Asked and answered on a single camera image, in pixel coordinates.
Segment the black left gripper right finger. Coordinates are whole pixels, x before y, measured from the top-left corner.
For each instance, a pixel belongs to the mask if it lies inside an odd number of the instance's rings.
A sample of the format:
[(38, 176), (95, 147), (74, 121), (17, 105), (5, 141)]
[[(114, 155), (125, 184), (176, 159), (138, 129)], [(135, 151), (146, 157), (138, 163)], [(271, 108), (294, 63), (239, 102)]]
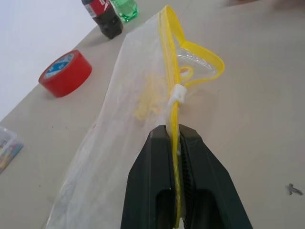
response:
[(253, 229), (233, 181), (196, 130), (180, 125), (184, 229)]

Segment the dark cola bottle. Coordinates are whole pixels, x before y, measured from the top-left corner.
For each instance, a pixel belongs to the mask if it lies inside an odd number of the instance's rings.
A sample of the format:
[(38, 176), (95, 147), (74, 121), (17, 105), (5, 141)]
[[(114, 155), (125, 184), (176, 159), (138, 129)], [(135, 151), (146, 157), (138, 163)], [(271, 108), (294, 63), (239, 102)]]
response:
[(81, 0), (87, 12), (108, 39), (120, 35), (123, 24), (109, 0)]

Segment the clear plastic box colourful contents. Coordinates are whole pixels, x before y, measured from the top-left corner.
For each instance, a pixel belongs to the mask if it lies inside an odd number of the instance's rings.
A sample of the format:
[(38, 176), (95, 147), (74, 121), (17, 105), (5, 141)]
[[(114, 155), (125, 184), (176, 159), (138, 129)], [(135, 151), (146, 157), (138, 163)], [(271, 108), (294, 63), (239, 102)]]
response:
[(17, 134), (0, 125), (0, 174), (21, 151), (24, 143)]

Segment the clear yellow-trimmed zipper bag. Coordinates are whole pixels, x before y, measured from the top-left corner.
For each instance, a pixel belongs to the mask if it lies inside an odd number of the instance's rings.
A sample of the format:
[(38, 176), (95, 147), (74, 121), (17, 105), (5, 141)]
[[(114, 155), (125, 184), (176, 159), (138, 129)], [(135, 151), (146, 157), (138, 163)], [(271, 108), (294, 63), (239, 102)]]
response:
[(221, 58), (186, 39), (168, 5), (129, 32), (99, 117), (71, 163), (46, 229), (119, 229), (128, 172), (157, 126), (164, 127), (170, 139), (174, 206), (168, 211), (169, 227), (179, 227), (179, 107), (191, 86), (213, 81), (223, 72)]

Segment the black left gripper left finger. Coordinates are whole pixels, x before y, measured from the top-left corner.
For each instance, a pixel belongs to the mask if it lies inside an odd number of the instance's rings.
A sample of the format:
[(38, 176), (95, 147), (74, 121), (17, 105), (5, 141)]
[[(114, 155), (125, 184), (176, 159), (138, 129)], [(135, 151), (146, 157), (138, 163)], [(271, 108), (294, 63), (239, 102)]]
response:
[(177, 218), (172, 143), (164, 125), (148, 134), (128, 174), (121, 229), (174, 229)]

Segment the green soda bottle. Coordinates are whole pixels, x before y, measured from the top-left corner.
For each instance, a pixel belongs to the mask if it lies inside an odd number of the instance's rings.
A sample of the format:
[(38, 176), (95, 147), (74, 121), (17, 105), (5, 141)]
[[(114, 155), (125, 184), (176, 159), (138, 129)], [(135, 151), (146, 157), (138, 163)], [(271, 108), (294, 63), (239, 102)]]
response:
[(129, 22), (138, 16), (138, 5), (135, 0), (110, 0), (110, 2), (123, 22)]

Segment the red tape roll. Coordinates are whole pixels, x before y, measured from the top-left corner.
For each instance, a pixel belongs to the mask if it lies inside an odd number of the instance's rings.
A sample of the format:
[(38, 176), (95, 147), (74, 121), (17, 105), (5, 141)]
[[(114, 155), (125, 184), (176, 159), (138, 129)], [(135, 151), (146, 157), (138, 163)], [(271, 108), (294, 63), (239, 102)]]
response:
[(92, 72), (92, 66), (79, 50), (55, 60), (39, 77), (41, 84), (55, 97), (64, 97), (80, 87)]

